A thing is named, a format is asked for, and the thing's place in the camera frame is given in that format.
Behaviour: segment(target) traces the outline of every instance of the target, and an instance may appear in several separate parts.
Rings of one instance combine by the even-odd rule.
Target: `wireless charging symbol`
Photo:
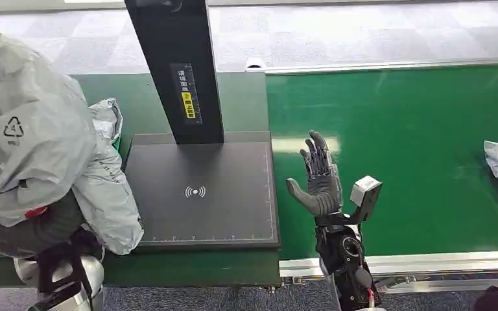
[[[186,196],[186,198],[196,195],[203,198],[205,197],[205,194],[207,194],[207,189],[205,189],[205,186],[201,186],[198,189],[193,189],[192,187],[188,186],[184,190],[184,195]]]

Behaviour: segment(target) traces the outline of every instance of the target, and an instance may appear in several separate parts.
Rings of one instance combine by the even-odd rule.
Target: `black scanning platform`
[[[270,133],[225,133],[224,140],[134,136],[125,172],[143,249],[279,247]]]

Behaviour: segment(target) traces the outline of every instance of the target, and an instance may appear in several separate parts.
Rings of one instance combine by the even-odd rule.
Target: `red tag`
[[[43,206],[43,207],[38,207],[36,209],[32,209],[31,211],[27,211],[24,216],[25,218],[34,218],[34,217],[37,217],[41,214],[43,214],[45,211],[47,210],[47,207],[46,206]]]

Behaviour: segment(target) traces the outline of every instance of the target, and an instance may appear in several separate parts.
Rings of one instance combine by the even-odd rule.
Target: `black vertical pole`
[[[205,0],[125,4],[176,143],[223,143]]]

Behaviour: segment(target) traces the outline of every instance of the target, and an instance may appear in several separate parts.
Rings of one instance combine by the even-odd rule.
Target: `red wire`
[[[373,295],[373,290],[368,288],[368,293],[370,294],[370,301],[375,301],[375,296]]]

